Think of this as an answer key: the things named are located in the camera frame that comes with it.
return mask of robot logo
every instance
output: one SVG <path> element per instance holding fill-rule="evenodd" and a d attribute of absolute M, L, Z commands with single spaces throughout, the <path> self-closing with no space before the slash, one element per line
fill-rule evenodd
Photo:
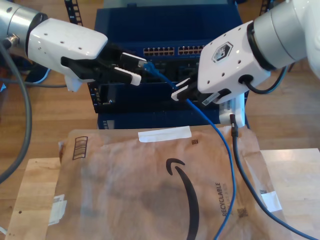
<path fill-rule="evenodd" d="M 231 53 L 231 50 L 234 46 L 230 42 L 226 42 L 220 47 L 218 47 L 212 57 L 212 60 L 216 63 L 228 57 Z"/>

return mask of wooden floor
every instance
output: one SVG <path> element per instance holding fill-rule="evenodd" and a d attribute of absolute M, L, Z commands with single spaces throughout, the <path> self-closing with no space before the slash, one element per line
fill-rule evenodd
<path fill-rule="evenodd" d="M 20 0 L 22 5 L 47 13 L 49 17 L 68 21 L 63 0 Z M 94 28 L 96 10 L 102 0 L 78 0 L 85 27 Z M 261 0 L 249 0 L 239 5 L 244 22 L 259 15 Z M 272 84 L 274 73 L 261 88 Z M 61 74 L 51 72 L 46 83 L 62 84 Z M 88 87 L 78 92 L 66 89 L 32 88 L 29 90 L 33 111 L 31 144 L 18 170 L 0 185 L 0 226 L 8 228 L 9 220 L 26 168 L 31 158 L 58 156 L 58 142 L 73 129 L 95 129 L 94 112 Z M 320 80 L 304 60 L 289 73 L 281 86 L 270 95 L 250 93 L 246 112 L 256 133 L 260 148 L 297 149 L 320 147 Z M 14 161 L 21 147 L 25 130 L 25 110 L 18 86 L 10 85 L 0 93 L 0 171 Z"/>

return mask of light wood board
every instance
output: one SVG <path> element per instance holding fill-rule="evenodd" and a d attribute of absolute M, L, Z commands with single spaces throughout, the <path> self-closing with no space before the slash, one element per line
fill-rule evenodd
<path fill-rule="evenodd" d="M 30 159 L 15 202 L 6 240 L 46 238 L 60 159 Z"/>
<path fill-rule="evenodd" d="M 320 238 L 319 150 L 261 152 L 287 223 Z M 45 239 L 59 168 L 58 158 L 29 160 L 5 240 Z M 292 236 L 303 239 L 294 233 Z"/>

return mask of gray cable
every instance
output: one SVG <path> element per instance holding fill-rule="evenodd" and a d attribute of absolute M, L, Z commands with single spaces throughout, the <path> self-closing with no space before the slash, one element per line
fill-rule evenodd
<path fill-rule="evenodd" d="M 0 82 L 3 82 L 5 84 L 19 84 L 18 81 L 12 81 L 10 79 L 0 78 Z M 26 86 L 32 86 L 32 87 L 39 87 L 39 88 L 48 88 L 48 89 L 59 89 L 59 88 L 66 88 L 67 85 L 47 85 L 47 84 L 38 84 L 33 82 L 27 82 L 25 81 L 24 84 Z"/>
<path fill-rule="evenodd" d="M 25 86 L 25 82 L 22 79 L 19 70 L 17 69 L 14 61 L 12 60 L 11 56 L 3 46 L 3 44 L 0 44 L 0 53 L 2 54 L 4 60 L 8 64 L 11 72 L 15 75 L 17 82 L 19 83 L 22 96 L 24 99 L 24 107 L 25 107 L 25 133 L 24 133 L 24 139 L 22 143 L 22 147 L 20 149 L 20 152 L 18 156 L 16 157 L 15 161 L 9 166 L 7 170 L 5 170 L 0 175 L 0 184 L 3 183 L 10 175 L 19 167 L 21 162 L 24 160 L 26 153 L 28 151 L 28 147 L 30 144 L 31 139 L 31 131 L 32 131 L 32 110 L 31 110 L 31 104 L 29 99 L 29 94 L 27 91 L 27 88 Z"/>

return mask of amazon smile logo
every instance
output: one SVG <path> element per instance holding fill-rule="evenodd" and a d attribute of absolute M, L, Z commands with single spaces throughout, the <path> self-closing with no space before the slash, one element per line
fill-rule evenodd
<path fill-rule="evenodd" d="M 166 161 L 165 166 L 166 166 L 166 170 L 171 176 L 173 175 L 173 172 L 171 169 L 172 163 L 185 165 L 185 163 L 179 159 L 169 158 Z M 196 191 L 190 179 L 185 174 L 185 172 L 178 166 L 176 166 L 175 169 L 182 179 L 182 182 L 185 187 L 186 195 L 188 197 L 188 202 L 189 202 L 190 219 L 189 219 L 189 230 L 188 230 L 188 235 L 186 237 L 186 240 L 195 240 L 198 233 L 198 227 L 199 227 L 199 204 L 198 204 Z"/>

